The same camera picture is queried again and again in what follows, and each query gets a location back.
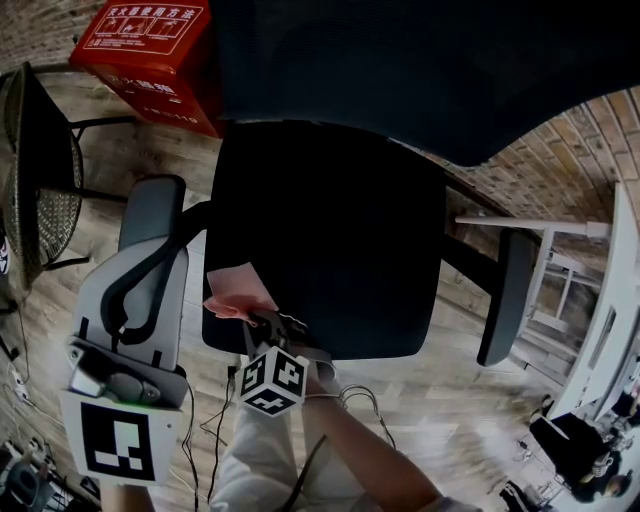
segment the black chair seat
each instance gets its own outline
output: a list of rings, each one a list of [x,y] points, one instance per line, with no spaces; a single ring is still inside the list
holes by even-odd
[[[216,168],[206,272],[250,261],[283,313],[334,359],[411,355],[433,308],[440,167],[385,138],[303,122],[234,125]],[[203,311],[208,345],[244,353],[241,321]]]

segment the wicker chair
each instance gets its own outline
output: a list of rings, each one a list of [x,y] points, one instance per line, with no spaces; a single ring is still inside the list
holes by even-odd
[[[4,123],[15,158],[5,180],[2,223],[14,254],[11,266],[18,266],[20,287],[28,290],[44,270],[89,261],[56,263],[73,235],[83,197],[126,201],[84,188],[79,144],[84,129],[134,122],[135,117],[70,123],[28,63],[9,78],[7,87]]]

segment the white table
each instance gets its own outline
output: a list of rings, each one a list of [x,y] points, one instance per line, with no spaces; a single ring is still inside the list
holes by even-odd
[[[636,355],[640,343],[636,341],[640,312],[640,284],[638,264],[640,237],[629,197],[621,183],[616,184],[613,224],[568,223],[509,218],[464,218],[457,222],[540,229],[544,231],[540,254],[529,286],[527,305],[519,335],[529,334],[527,321],[535,315],[535,299],[542,279],[550,263],[566,261],[569,276],[574,270],[586,279],[597,279],[598,273],[551,250],[555,232],[582,234],[592,238],[609,238],[610,249],[607,266],[601,282],[596,307],[584,337],[582,346],[575,355],[566,378],[549,378],[547,382],[557,391],[555,403],[549,411],[550,418],[572,412],[584,404],[598,401],[596,417],[606,413],[617,401],[629,374],[635,369]],[[566,291],[561,299],[561,308]],[[559,314],[556,327],[562,322]],[[547,379],[539,369],[531,367],[533,373]]]

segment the desk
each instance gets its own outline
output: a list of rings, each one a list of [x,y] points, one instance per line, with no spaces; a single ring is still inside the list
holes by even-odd
[[[600,417],[620,396],[620,391],[632,371],[631,362],[640,350],[636,342],[640,320],[640,275],[638,272],[638,248],[640,239],[633,207],[621,183],[616,184],[613,225],[587,222],[551,222],[528,219],[498,217],[458,217],[457,222],[491,226],[518,227],[544,231],[535,270],[529,284],[527,301],[514,346],[527,342],[554,347],[575,359],[562,366],[569,369],[549,369],[537,362],[525,360],[525,371],[541,378],[557,392],[555,403],[549,411],[550,418],[557,418],[599,400],[595,415]],[[554,253],[553,237],[556,232],[584,235],[590,238],[609,238],[610,248],[604,274],[594,271],[582,263]],[[550,270],[556,266],[566,274]],[[560,305],[553,315],[536,310],[536,299],[546,273],[564,275],[566,284]],[[527,325],[538,322],[555,332],[567,333],[570,326],[560,316],[572,279],[599,288],[598,299],[589,328],[584,334],[578,351],[561,341]]]
[[[550,418],[562,416],[603,396],[607,396],[603,406],[617,400],[616,383],[623,380],[625,362],[632,357],[631,350],[637,345],[634,340],[640,313],[638,243],[631,202],[623,185],[617,183],[604,281],[586,338],[562,392],[549,411]],[[601,408],[598,417],[604,412],[606,410]]]

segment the power strip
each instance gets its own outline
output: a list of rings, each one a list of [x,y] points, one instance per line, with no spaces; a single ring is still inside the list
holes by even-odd
[[[13,391],[20,400],[23,402],[28,401],[29,391],[27,390],[27,386],[24,384],[22,375],[20,375],[20,372],[15,367],[11,369],[11,375],[13,376]]]

